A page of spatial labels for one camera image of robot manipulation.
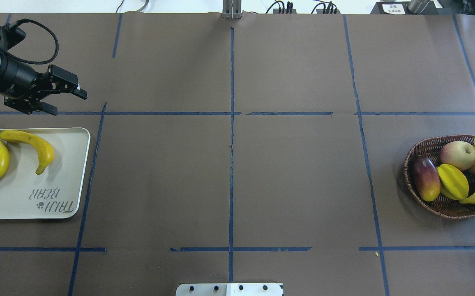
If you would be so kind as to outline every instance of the robotic arm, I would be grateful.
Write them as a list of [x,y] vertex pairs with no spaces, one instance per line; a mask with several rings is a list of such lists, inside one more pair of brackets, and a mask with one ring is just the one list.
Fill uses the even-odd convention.
[[[18,28],[23,23],[35,23],[46,29],[55,39],[55,54],[44,62],[22,60],[8,50],[25,38],[25,32]],[[58,53],[58,40],[44,25],[30,19],[22,19],[13,25],[0,26],[0,94],[4,95],[4,105],[25,114],[46,112],[57,115],[57,107],[42,102],[50,94],[71,93],[81,99],[88,95],[78,84],[77,76],[55,65],[49,65],[46,73],[38,73],[29,64],[47,64]]]

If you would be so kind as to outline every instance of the blue tape line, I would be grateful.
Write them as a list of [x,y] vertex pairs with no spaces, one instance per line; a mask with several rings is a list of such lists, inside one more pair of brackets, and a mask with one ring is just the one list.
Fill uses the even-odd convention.
[[[75,252],[76,247],[0,247],[0,252]],[[105,247],[83,247],[81,252],[106,253]]]
[[74,252],[74,247],[0,247],[0,252]]
[[171,247],[170,252],[228,252],[228,247],[182,247],[178,250]]
[[167,111],[123,112],[123,111],[119,111],[117,112],[117,111],[110,111],[110,112],[106,112],[106,115],[112,115],[112,116],[231,116],[232,112],[189,112],[189,111],[185,111],[185,112],[167,112]]
[[251,112],[248,116],[331,116],[333,112]]
[[80,231],[78,232],[78,240],[76,243],[74,266],[71,272],[71,280],[70,280],[70,288],[68,290],[68,296],[72,296],[73,288],[75,284],[76,267],[78,265],[78,255],[80,254],[81,245],[82,245],[82,234],[84,233],[84,226],[86,223],[86,213],[88,211],[88,205],[90,202],[91,184],[93,181],[93,175],[95,173],[95,165],[97,164],[97,152],[99,150],[99,144],[101,141],[102,125],[104,124],[104,112],[106,111],[106,105],[108,105],[108,103],[105,103],[104,106],[102,107],[101,121],[99,123],[99,131],[97,133],[97,141],[95,142],[95,152],[93,152],[93,162],[91,163],[90,180],[88,182],[88,189],[86,191],[86,199],[84,203],[84,208],[82,210],[82,220],[80,223]]
[[362,116],[475,116],[475,112],[361,112]]
[[[59,112],[61,116],[99,116],[102,112],[97,111],[66,111]],[[104,114],[108,116],[230,116],[231,112],[174,112],[174,111],[108,111]],[[235,115],[241,115],[241,112],[234,112]],[[0,111],[0,116],[22,116],[25,114],[18,111]],[[32,116],[48,116],[48,113],[35,112]]]
[[119,13],[119,23],[117,24],[117,33],[115,35],[115,44],[113,45],[113,54],[112,58],[115,58],[117,54],[117,43],[119,43],[119,34],[121,33],[121,22],[122,22],[122,13]]
[[468,67],[469,75],[471,75],[471,80],[473,82],[473,88],[475,89],[475,75],[471,69],[471,64],[469,64],[469,59],[466,53],[466,48],[462,42],[461,30],[459,29],[459,23],[457,22],[457,16],[453,14],[453,23],[455,24],[455,30],[457,31],[457,37],[459,38],[459,43],[461,45],[462,53],[464,55],[464,60],[466,61],[466,66]]
[[236,252],[307,252],[312,247],[234,247]]
[[[312,247],[233,247],[233,252],[307,252]],[[170,248],[170,252],[228,252],[229,247],[182,247]]]
[[475,251],[475,245],[415,245],[405,247],[360,247],[359,251]]
[[[373,216],[374,216],[374,226],[376,229],[376,239],[378,240],[378,246],[382,247],[382,236],[380,235],[380,223],[378,222],[378,211],[376,209],[376,200],[374,197],[373,178],[371,177],[371,165],[369,165],[369,154],[367,153],[367,143],[365,141],[364,126],[363,126],[363,121],[362,121],[362,108],[360,107],[360,98],[358,97],[358,90],[356,89],[356,83],[354,79],[353,54],[350,49],[349,30],[348,30],[346,15],[343,15],[343,24],[345,28],[345,40],[347,42],[347,50],[349,54],[350,75],[353,81],[354,96],[356,97],[358,124],[360,125],[360,135],[362,136],[362,146],[363,146],[364,158],[365,158],[365,169],[367,171],[367,177],[369,178],[369,186],[371,187],[371,200],[373,202]],[[381,249],[380,249],[379,258],[380,258],[380,265],[382,267],[382,280],[384,282],[385,295],[389,296],[389,285],[387,282],[387,271],[385,268],[384,251]]]
[[234,281],[234,27],[230,27],[230,202],[228,206],[228,282]]

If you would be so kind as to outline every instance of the tray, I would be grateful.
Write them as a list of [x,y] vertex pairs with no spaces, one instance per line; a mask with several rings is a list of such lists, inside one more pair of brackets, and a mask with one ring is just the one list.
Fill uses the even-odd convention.
[[80,203],[90,133],[81,127],[15,129],[42,137],[55,150],[53,162],[35,174],[37,152],[28,144],[8,143],[10,164],[0,178],[0,219],[64,219]]

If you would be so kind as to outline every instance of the wicker basket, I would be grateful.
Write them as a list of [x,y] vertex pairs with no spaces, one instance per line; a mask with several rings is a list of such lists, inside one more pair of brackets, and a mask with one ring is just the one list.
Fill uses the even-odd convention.
[[[436,200],[432,202],[424,201],[420,198],[416,187],[412,183],[413,163],[417,156],[424,155],[429,157],[435,166],[441,165],[438,154],[445,144],[453,141],[464,141],[474,144],[473,135],[451,135],[441,137],[430,137],[416,143],[407,153],[404,163],[404,175],[407,188],[416,199],[416,201],[429,210],[429,212],[437,214],[448,219],[466,219],[475,217],[475,204],[461,204],[459,201],[449,199],[440,194]],[[469,181],[470,193],[475,191],[475,175],[464,172]]]

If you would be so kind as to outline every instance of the black cable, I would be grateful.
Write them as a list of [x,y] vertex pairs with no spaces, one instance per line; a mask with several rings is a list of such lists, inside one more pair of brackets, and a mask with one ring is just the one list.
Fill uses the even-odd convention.
[[316,8],[318,8],[318,6],[320,6],[320,4],[323,5],[323,11],[325,11],[325,3],[324,3],[324,2],[319,2],[318,4],[316,4],[316,6],[314,6],[314,8],[313,8],[312,11],[311,11],[311,14],[314,13],[314,11],[316,10]]
[[124,2],[125,2],[125,0],[122,0],[121,4],[119,4],[119,7],[117,7],[117,10],[115,10],[115,13],[119,12],[119,8],[121,8],[121,6]]
[[144,1],[144,5],[143,5],[141,8],[139,8],[137,11],[138,11],[138,12],[143,11],[143,10],[148,6],[148,3],[149,3],[149,2],[150,2],[150,0],[145,0],[145,1]]
[[278,1],[275,1],[274,3],[272,3],[272,5],[269,7],[269,9],[267,9],[266,14],[269,13],[269,10],[270,10],[273,6],[275,6],[276,3],[277,3],[277,5],[279,6],[279,12],[278,12],[278,13],[281,13],[281,11],[284,11],[284,10],[285,10],[285,3],[284,3],[283,1],[279,1],[279,0],[278,0]]
[[333,4],[332,2],[329,2],[329,5],[327,5],[327,9],[324,10],[323,12],[324,14],[329,14],[329,12],[332,12],[332,7],[333,7],[332,4]]
[[55,36],[55,33],[53,33],[52,30],[50,30],[48,27],[42,25],[41,23],[39,23],[37,21],[34,21],[32,19],[27,19],[27,18],[26,19],[25,18],[20,19],[19,21],[16,21],[16,23],[9,26],[9,30],[15,30],[16,28],[18,28],[18,26],[20,26],[22,24],[25,24],[25,23],[35,24],[35,25],[39,26],[40,28],[43,28],[44,30],[46,30],[53,37],[53,40],[55,40],[55,52],[53,53],[53,56],[49,60],[43,60],[42,62],[35,62],[34,60],[24,60],[22,58],[18,58],[17,56],[14,56],[13,54],[9,53],[6,49],[0,48],[0,51],[3,54],[5,54],[6,56],[14,58],[14,59],[18,60],[19,62],[25,62],[26,64],[44,65],[44,64],[48,64],[50,62],[53,62],[59,54],[59,39],[57,39],[57,36]]

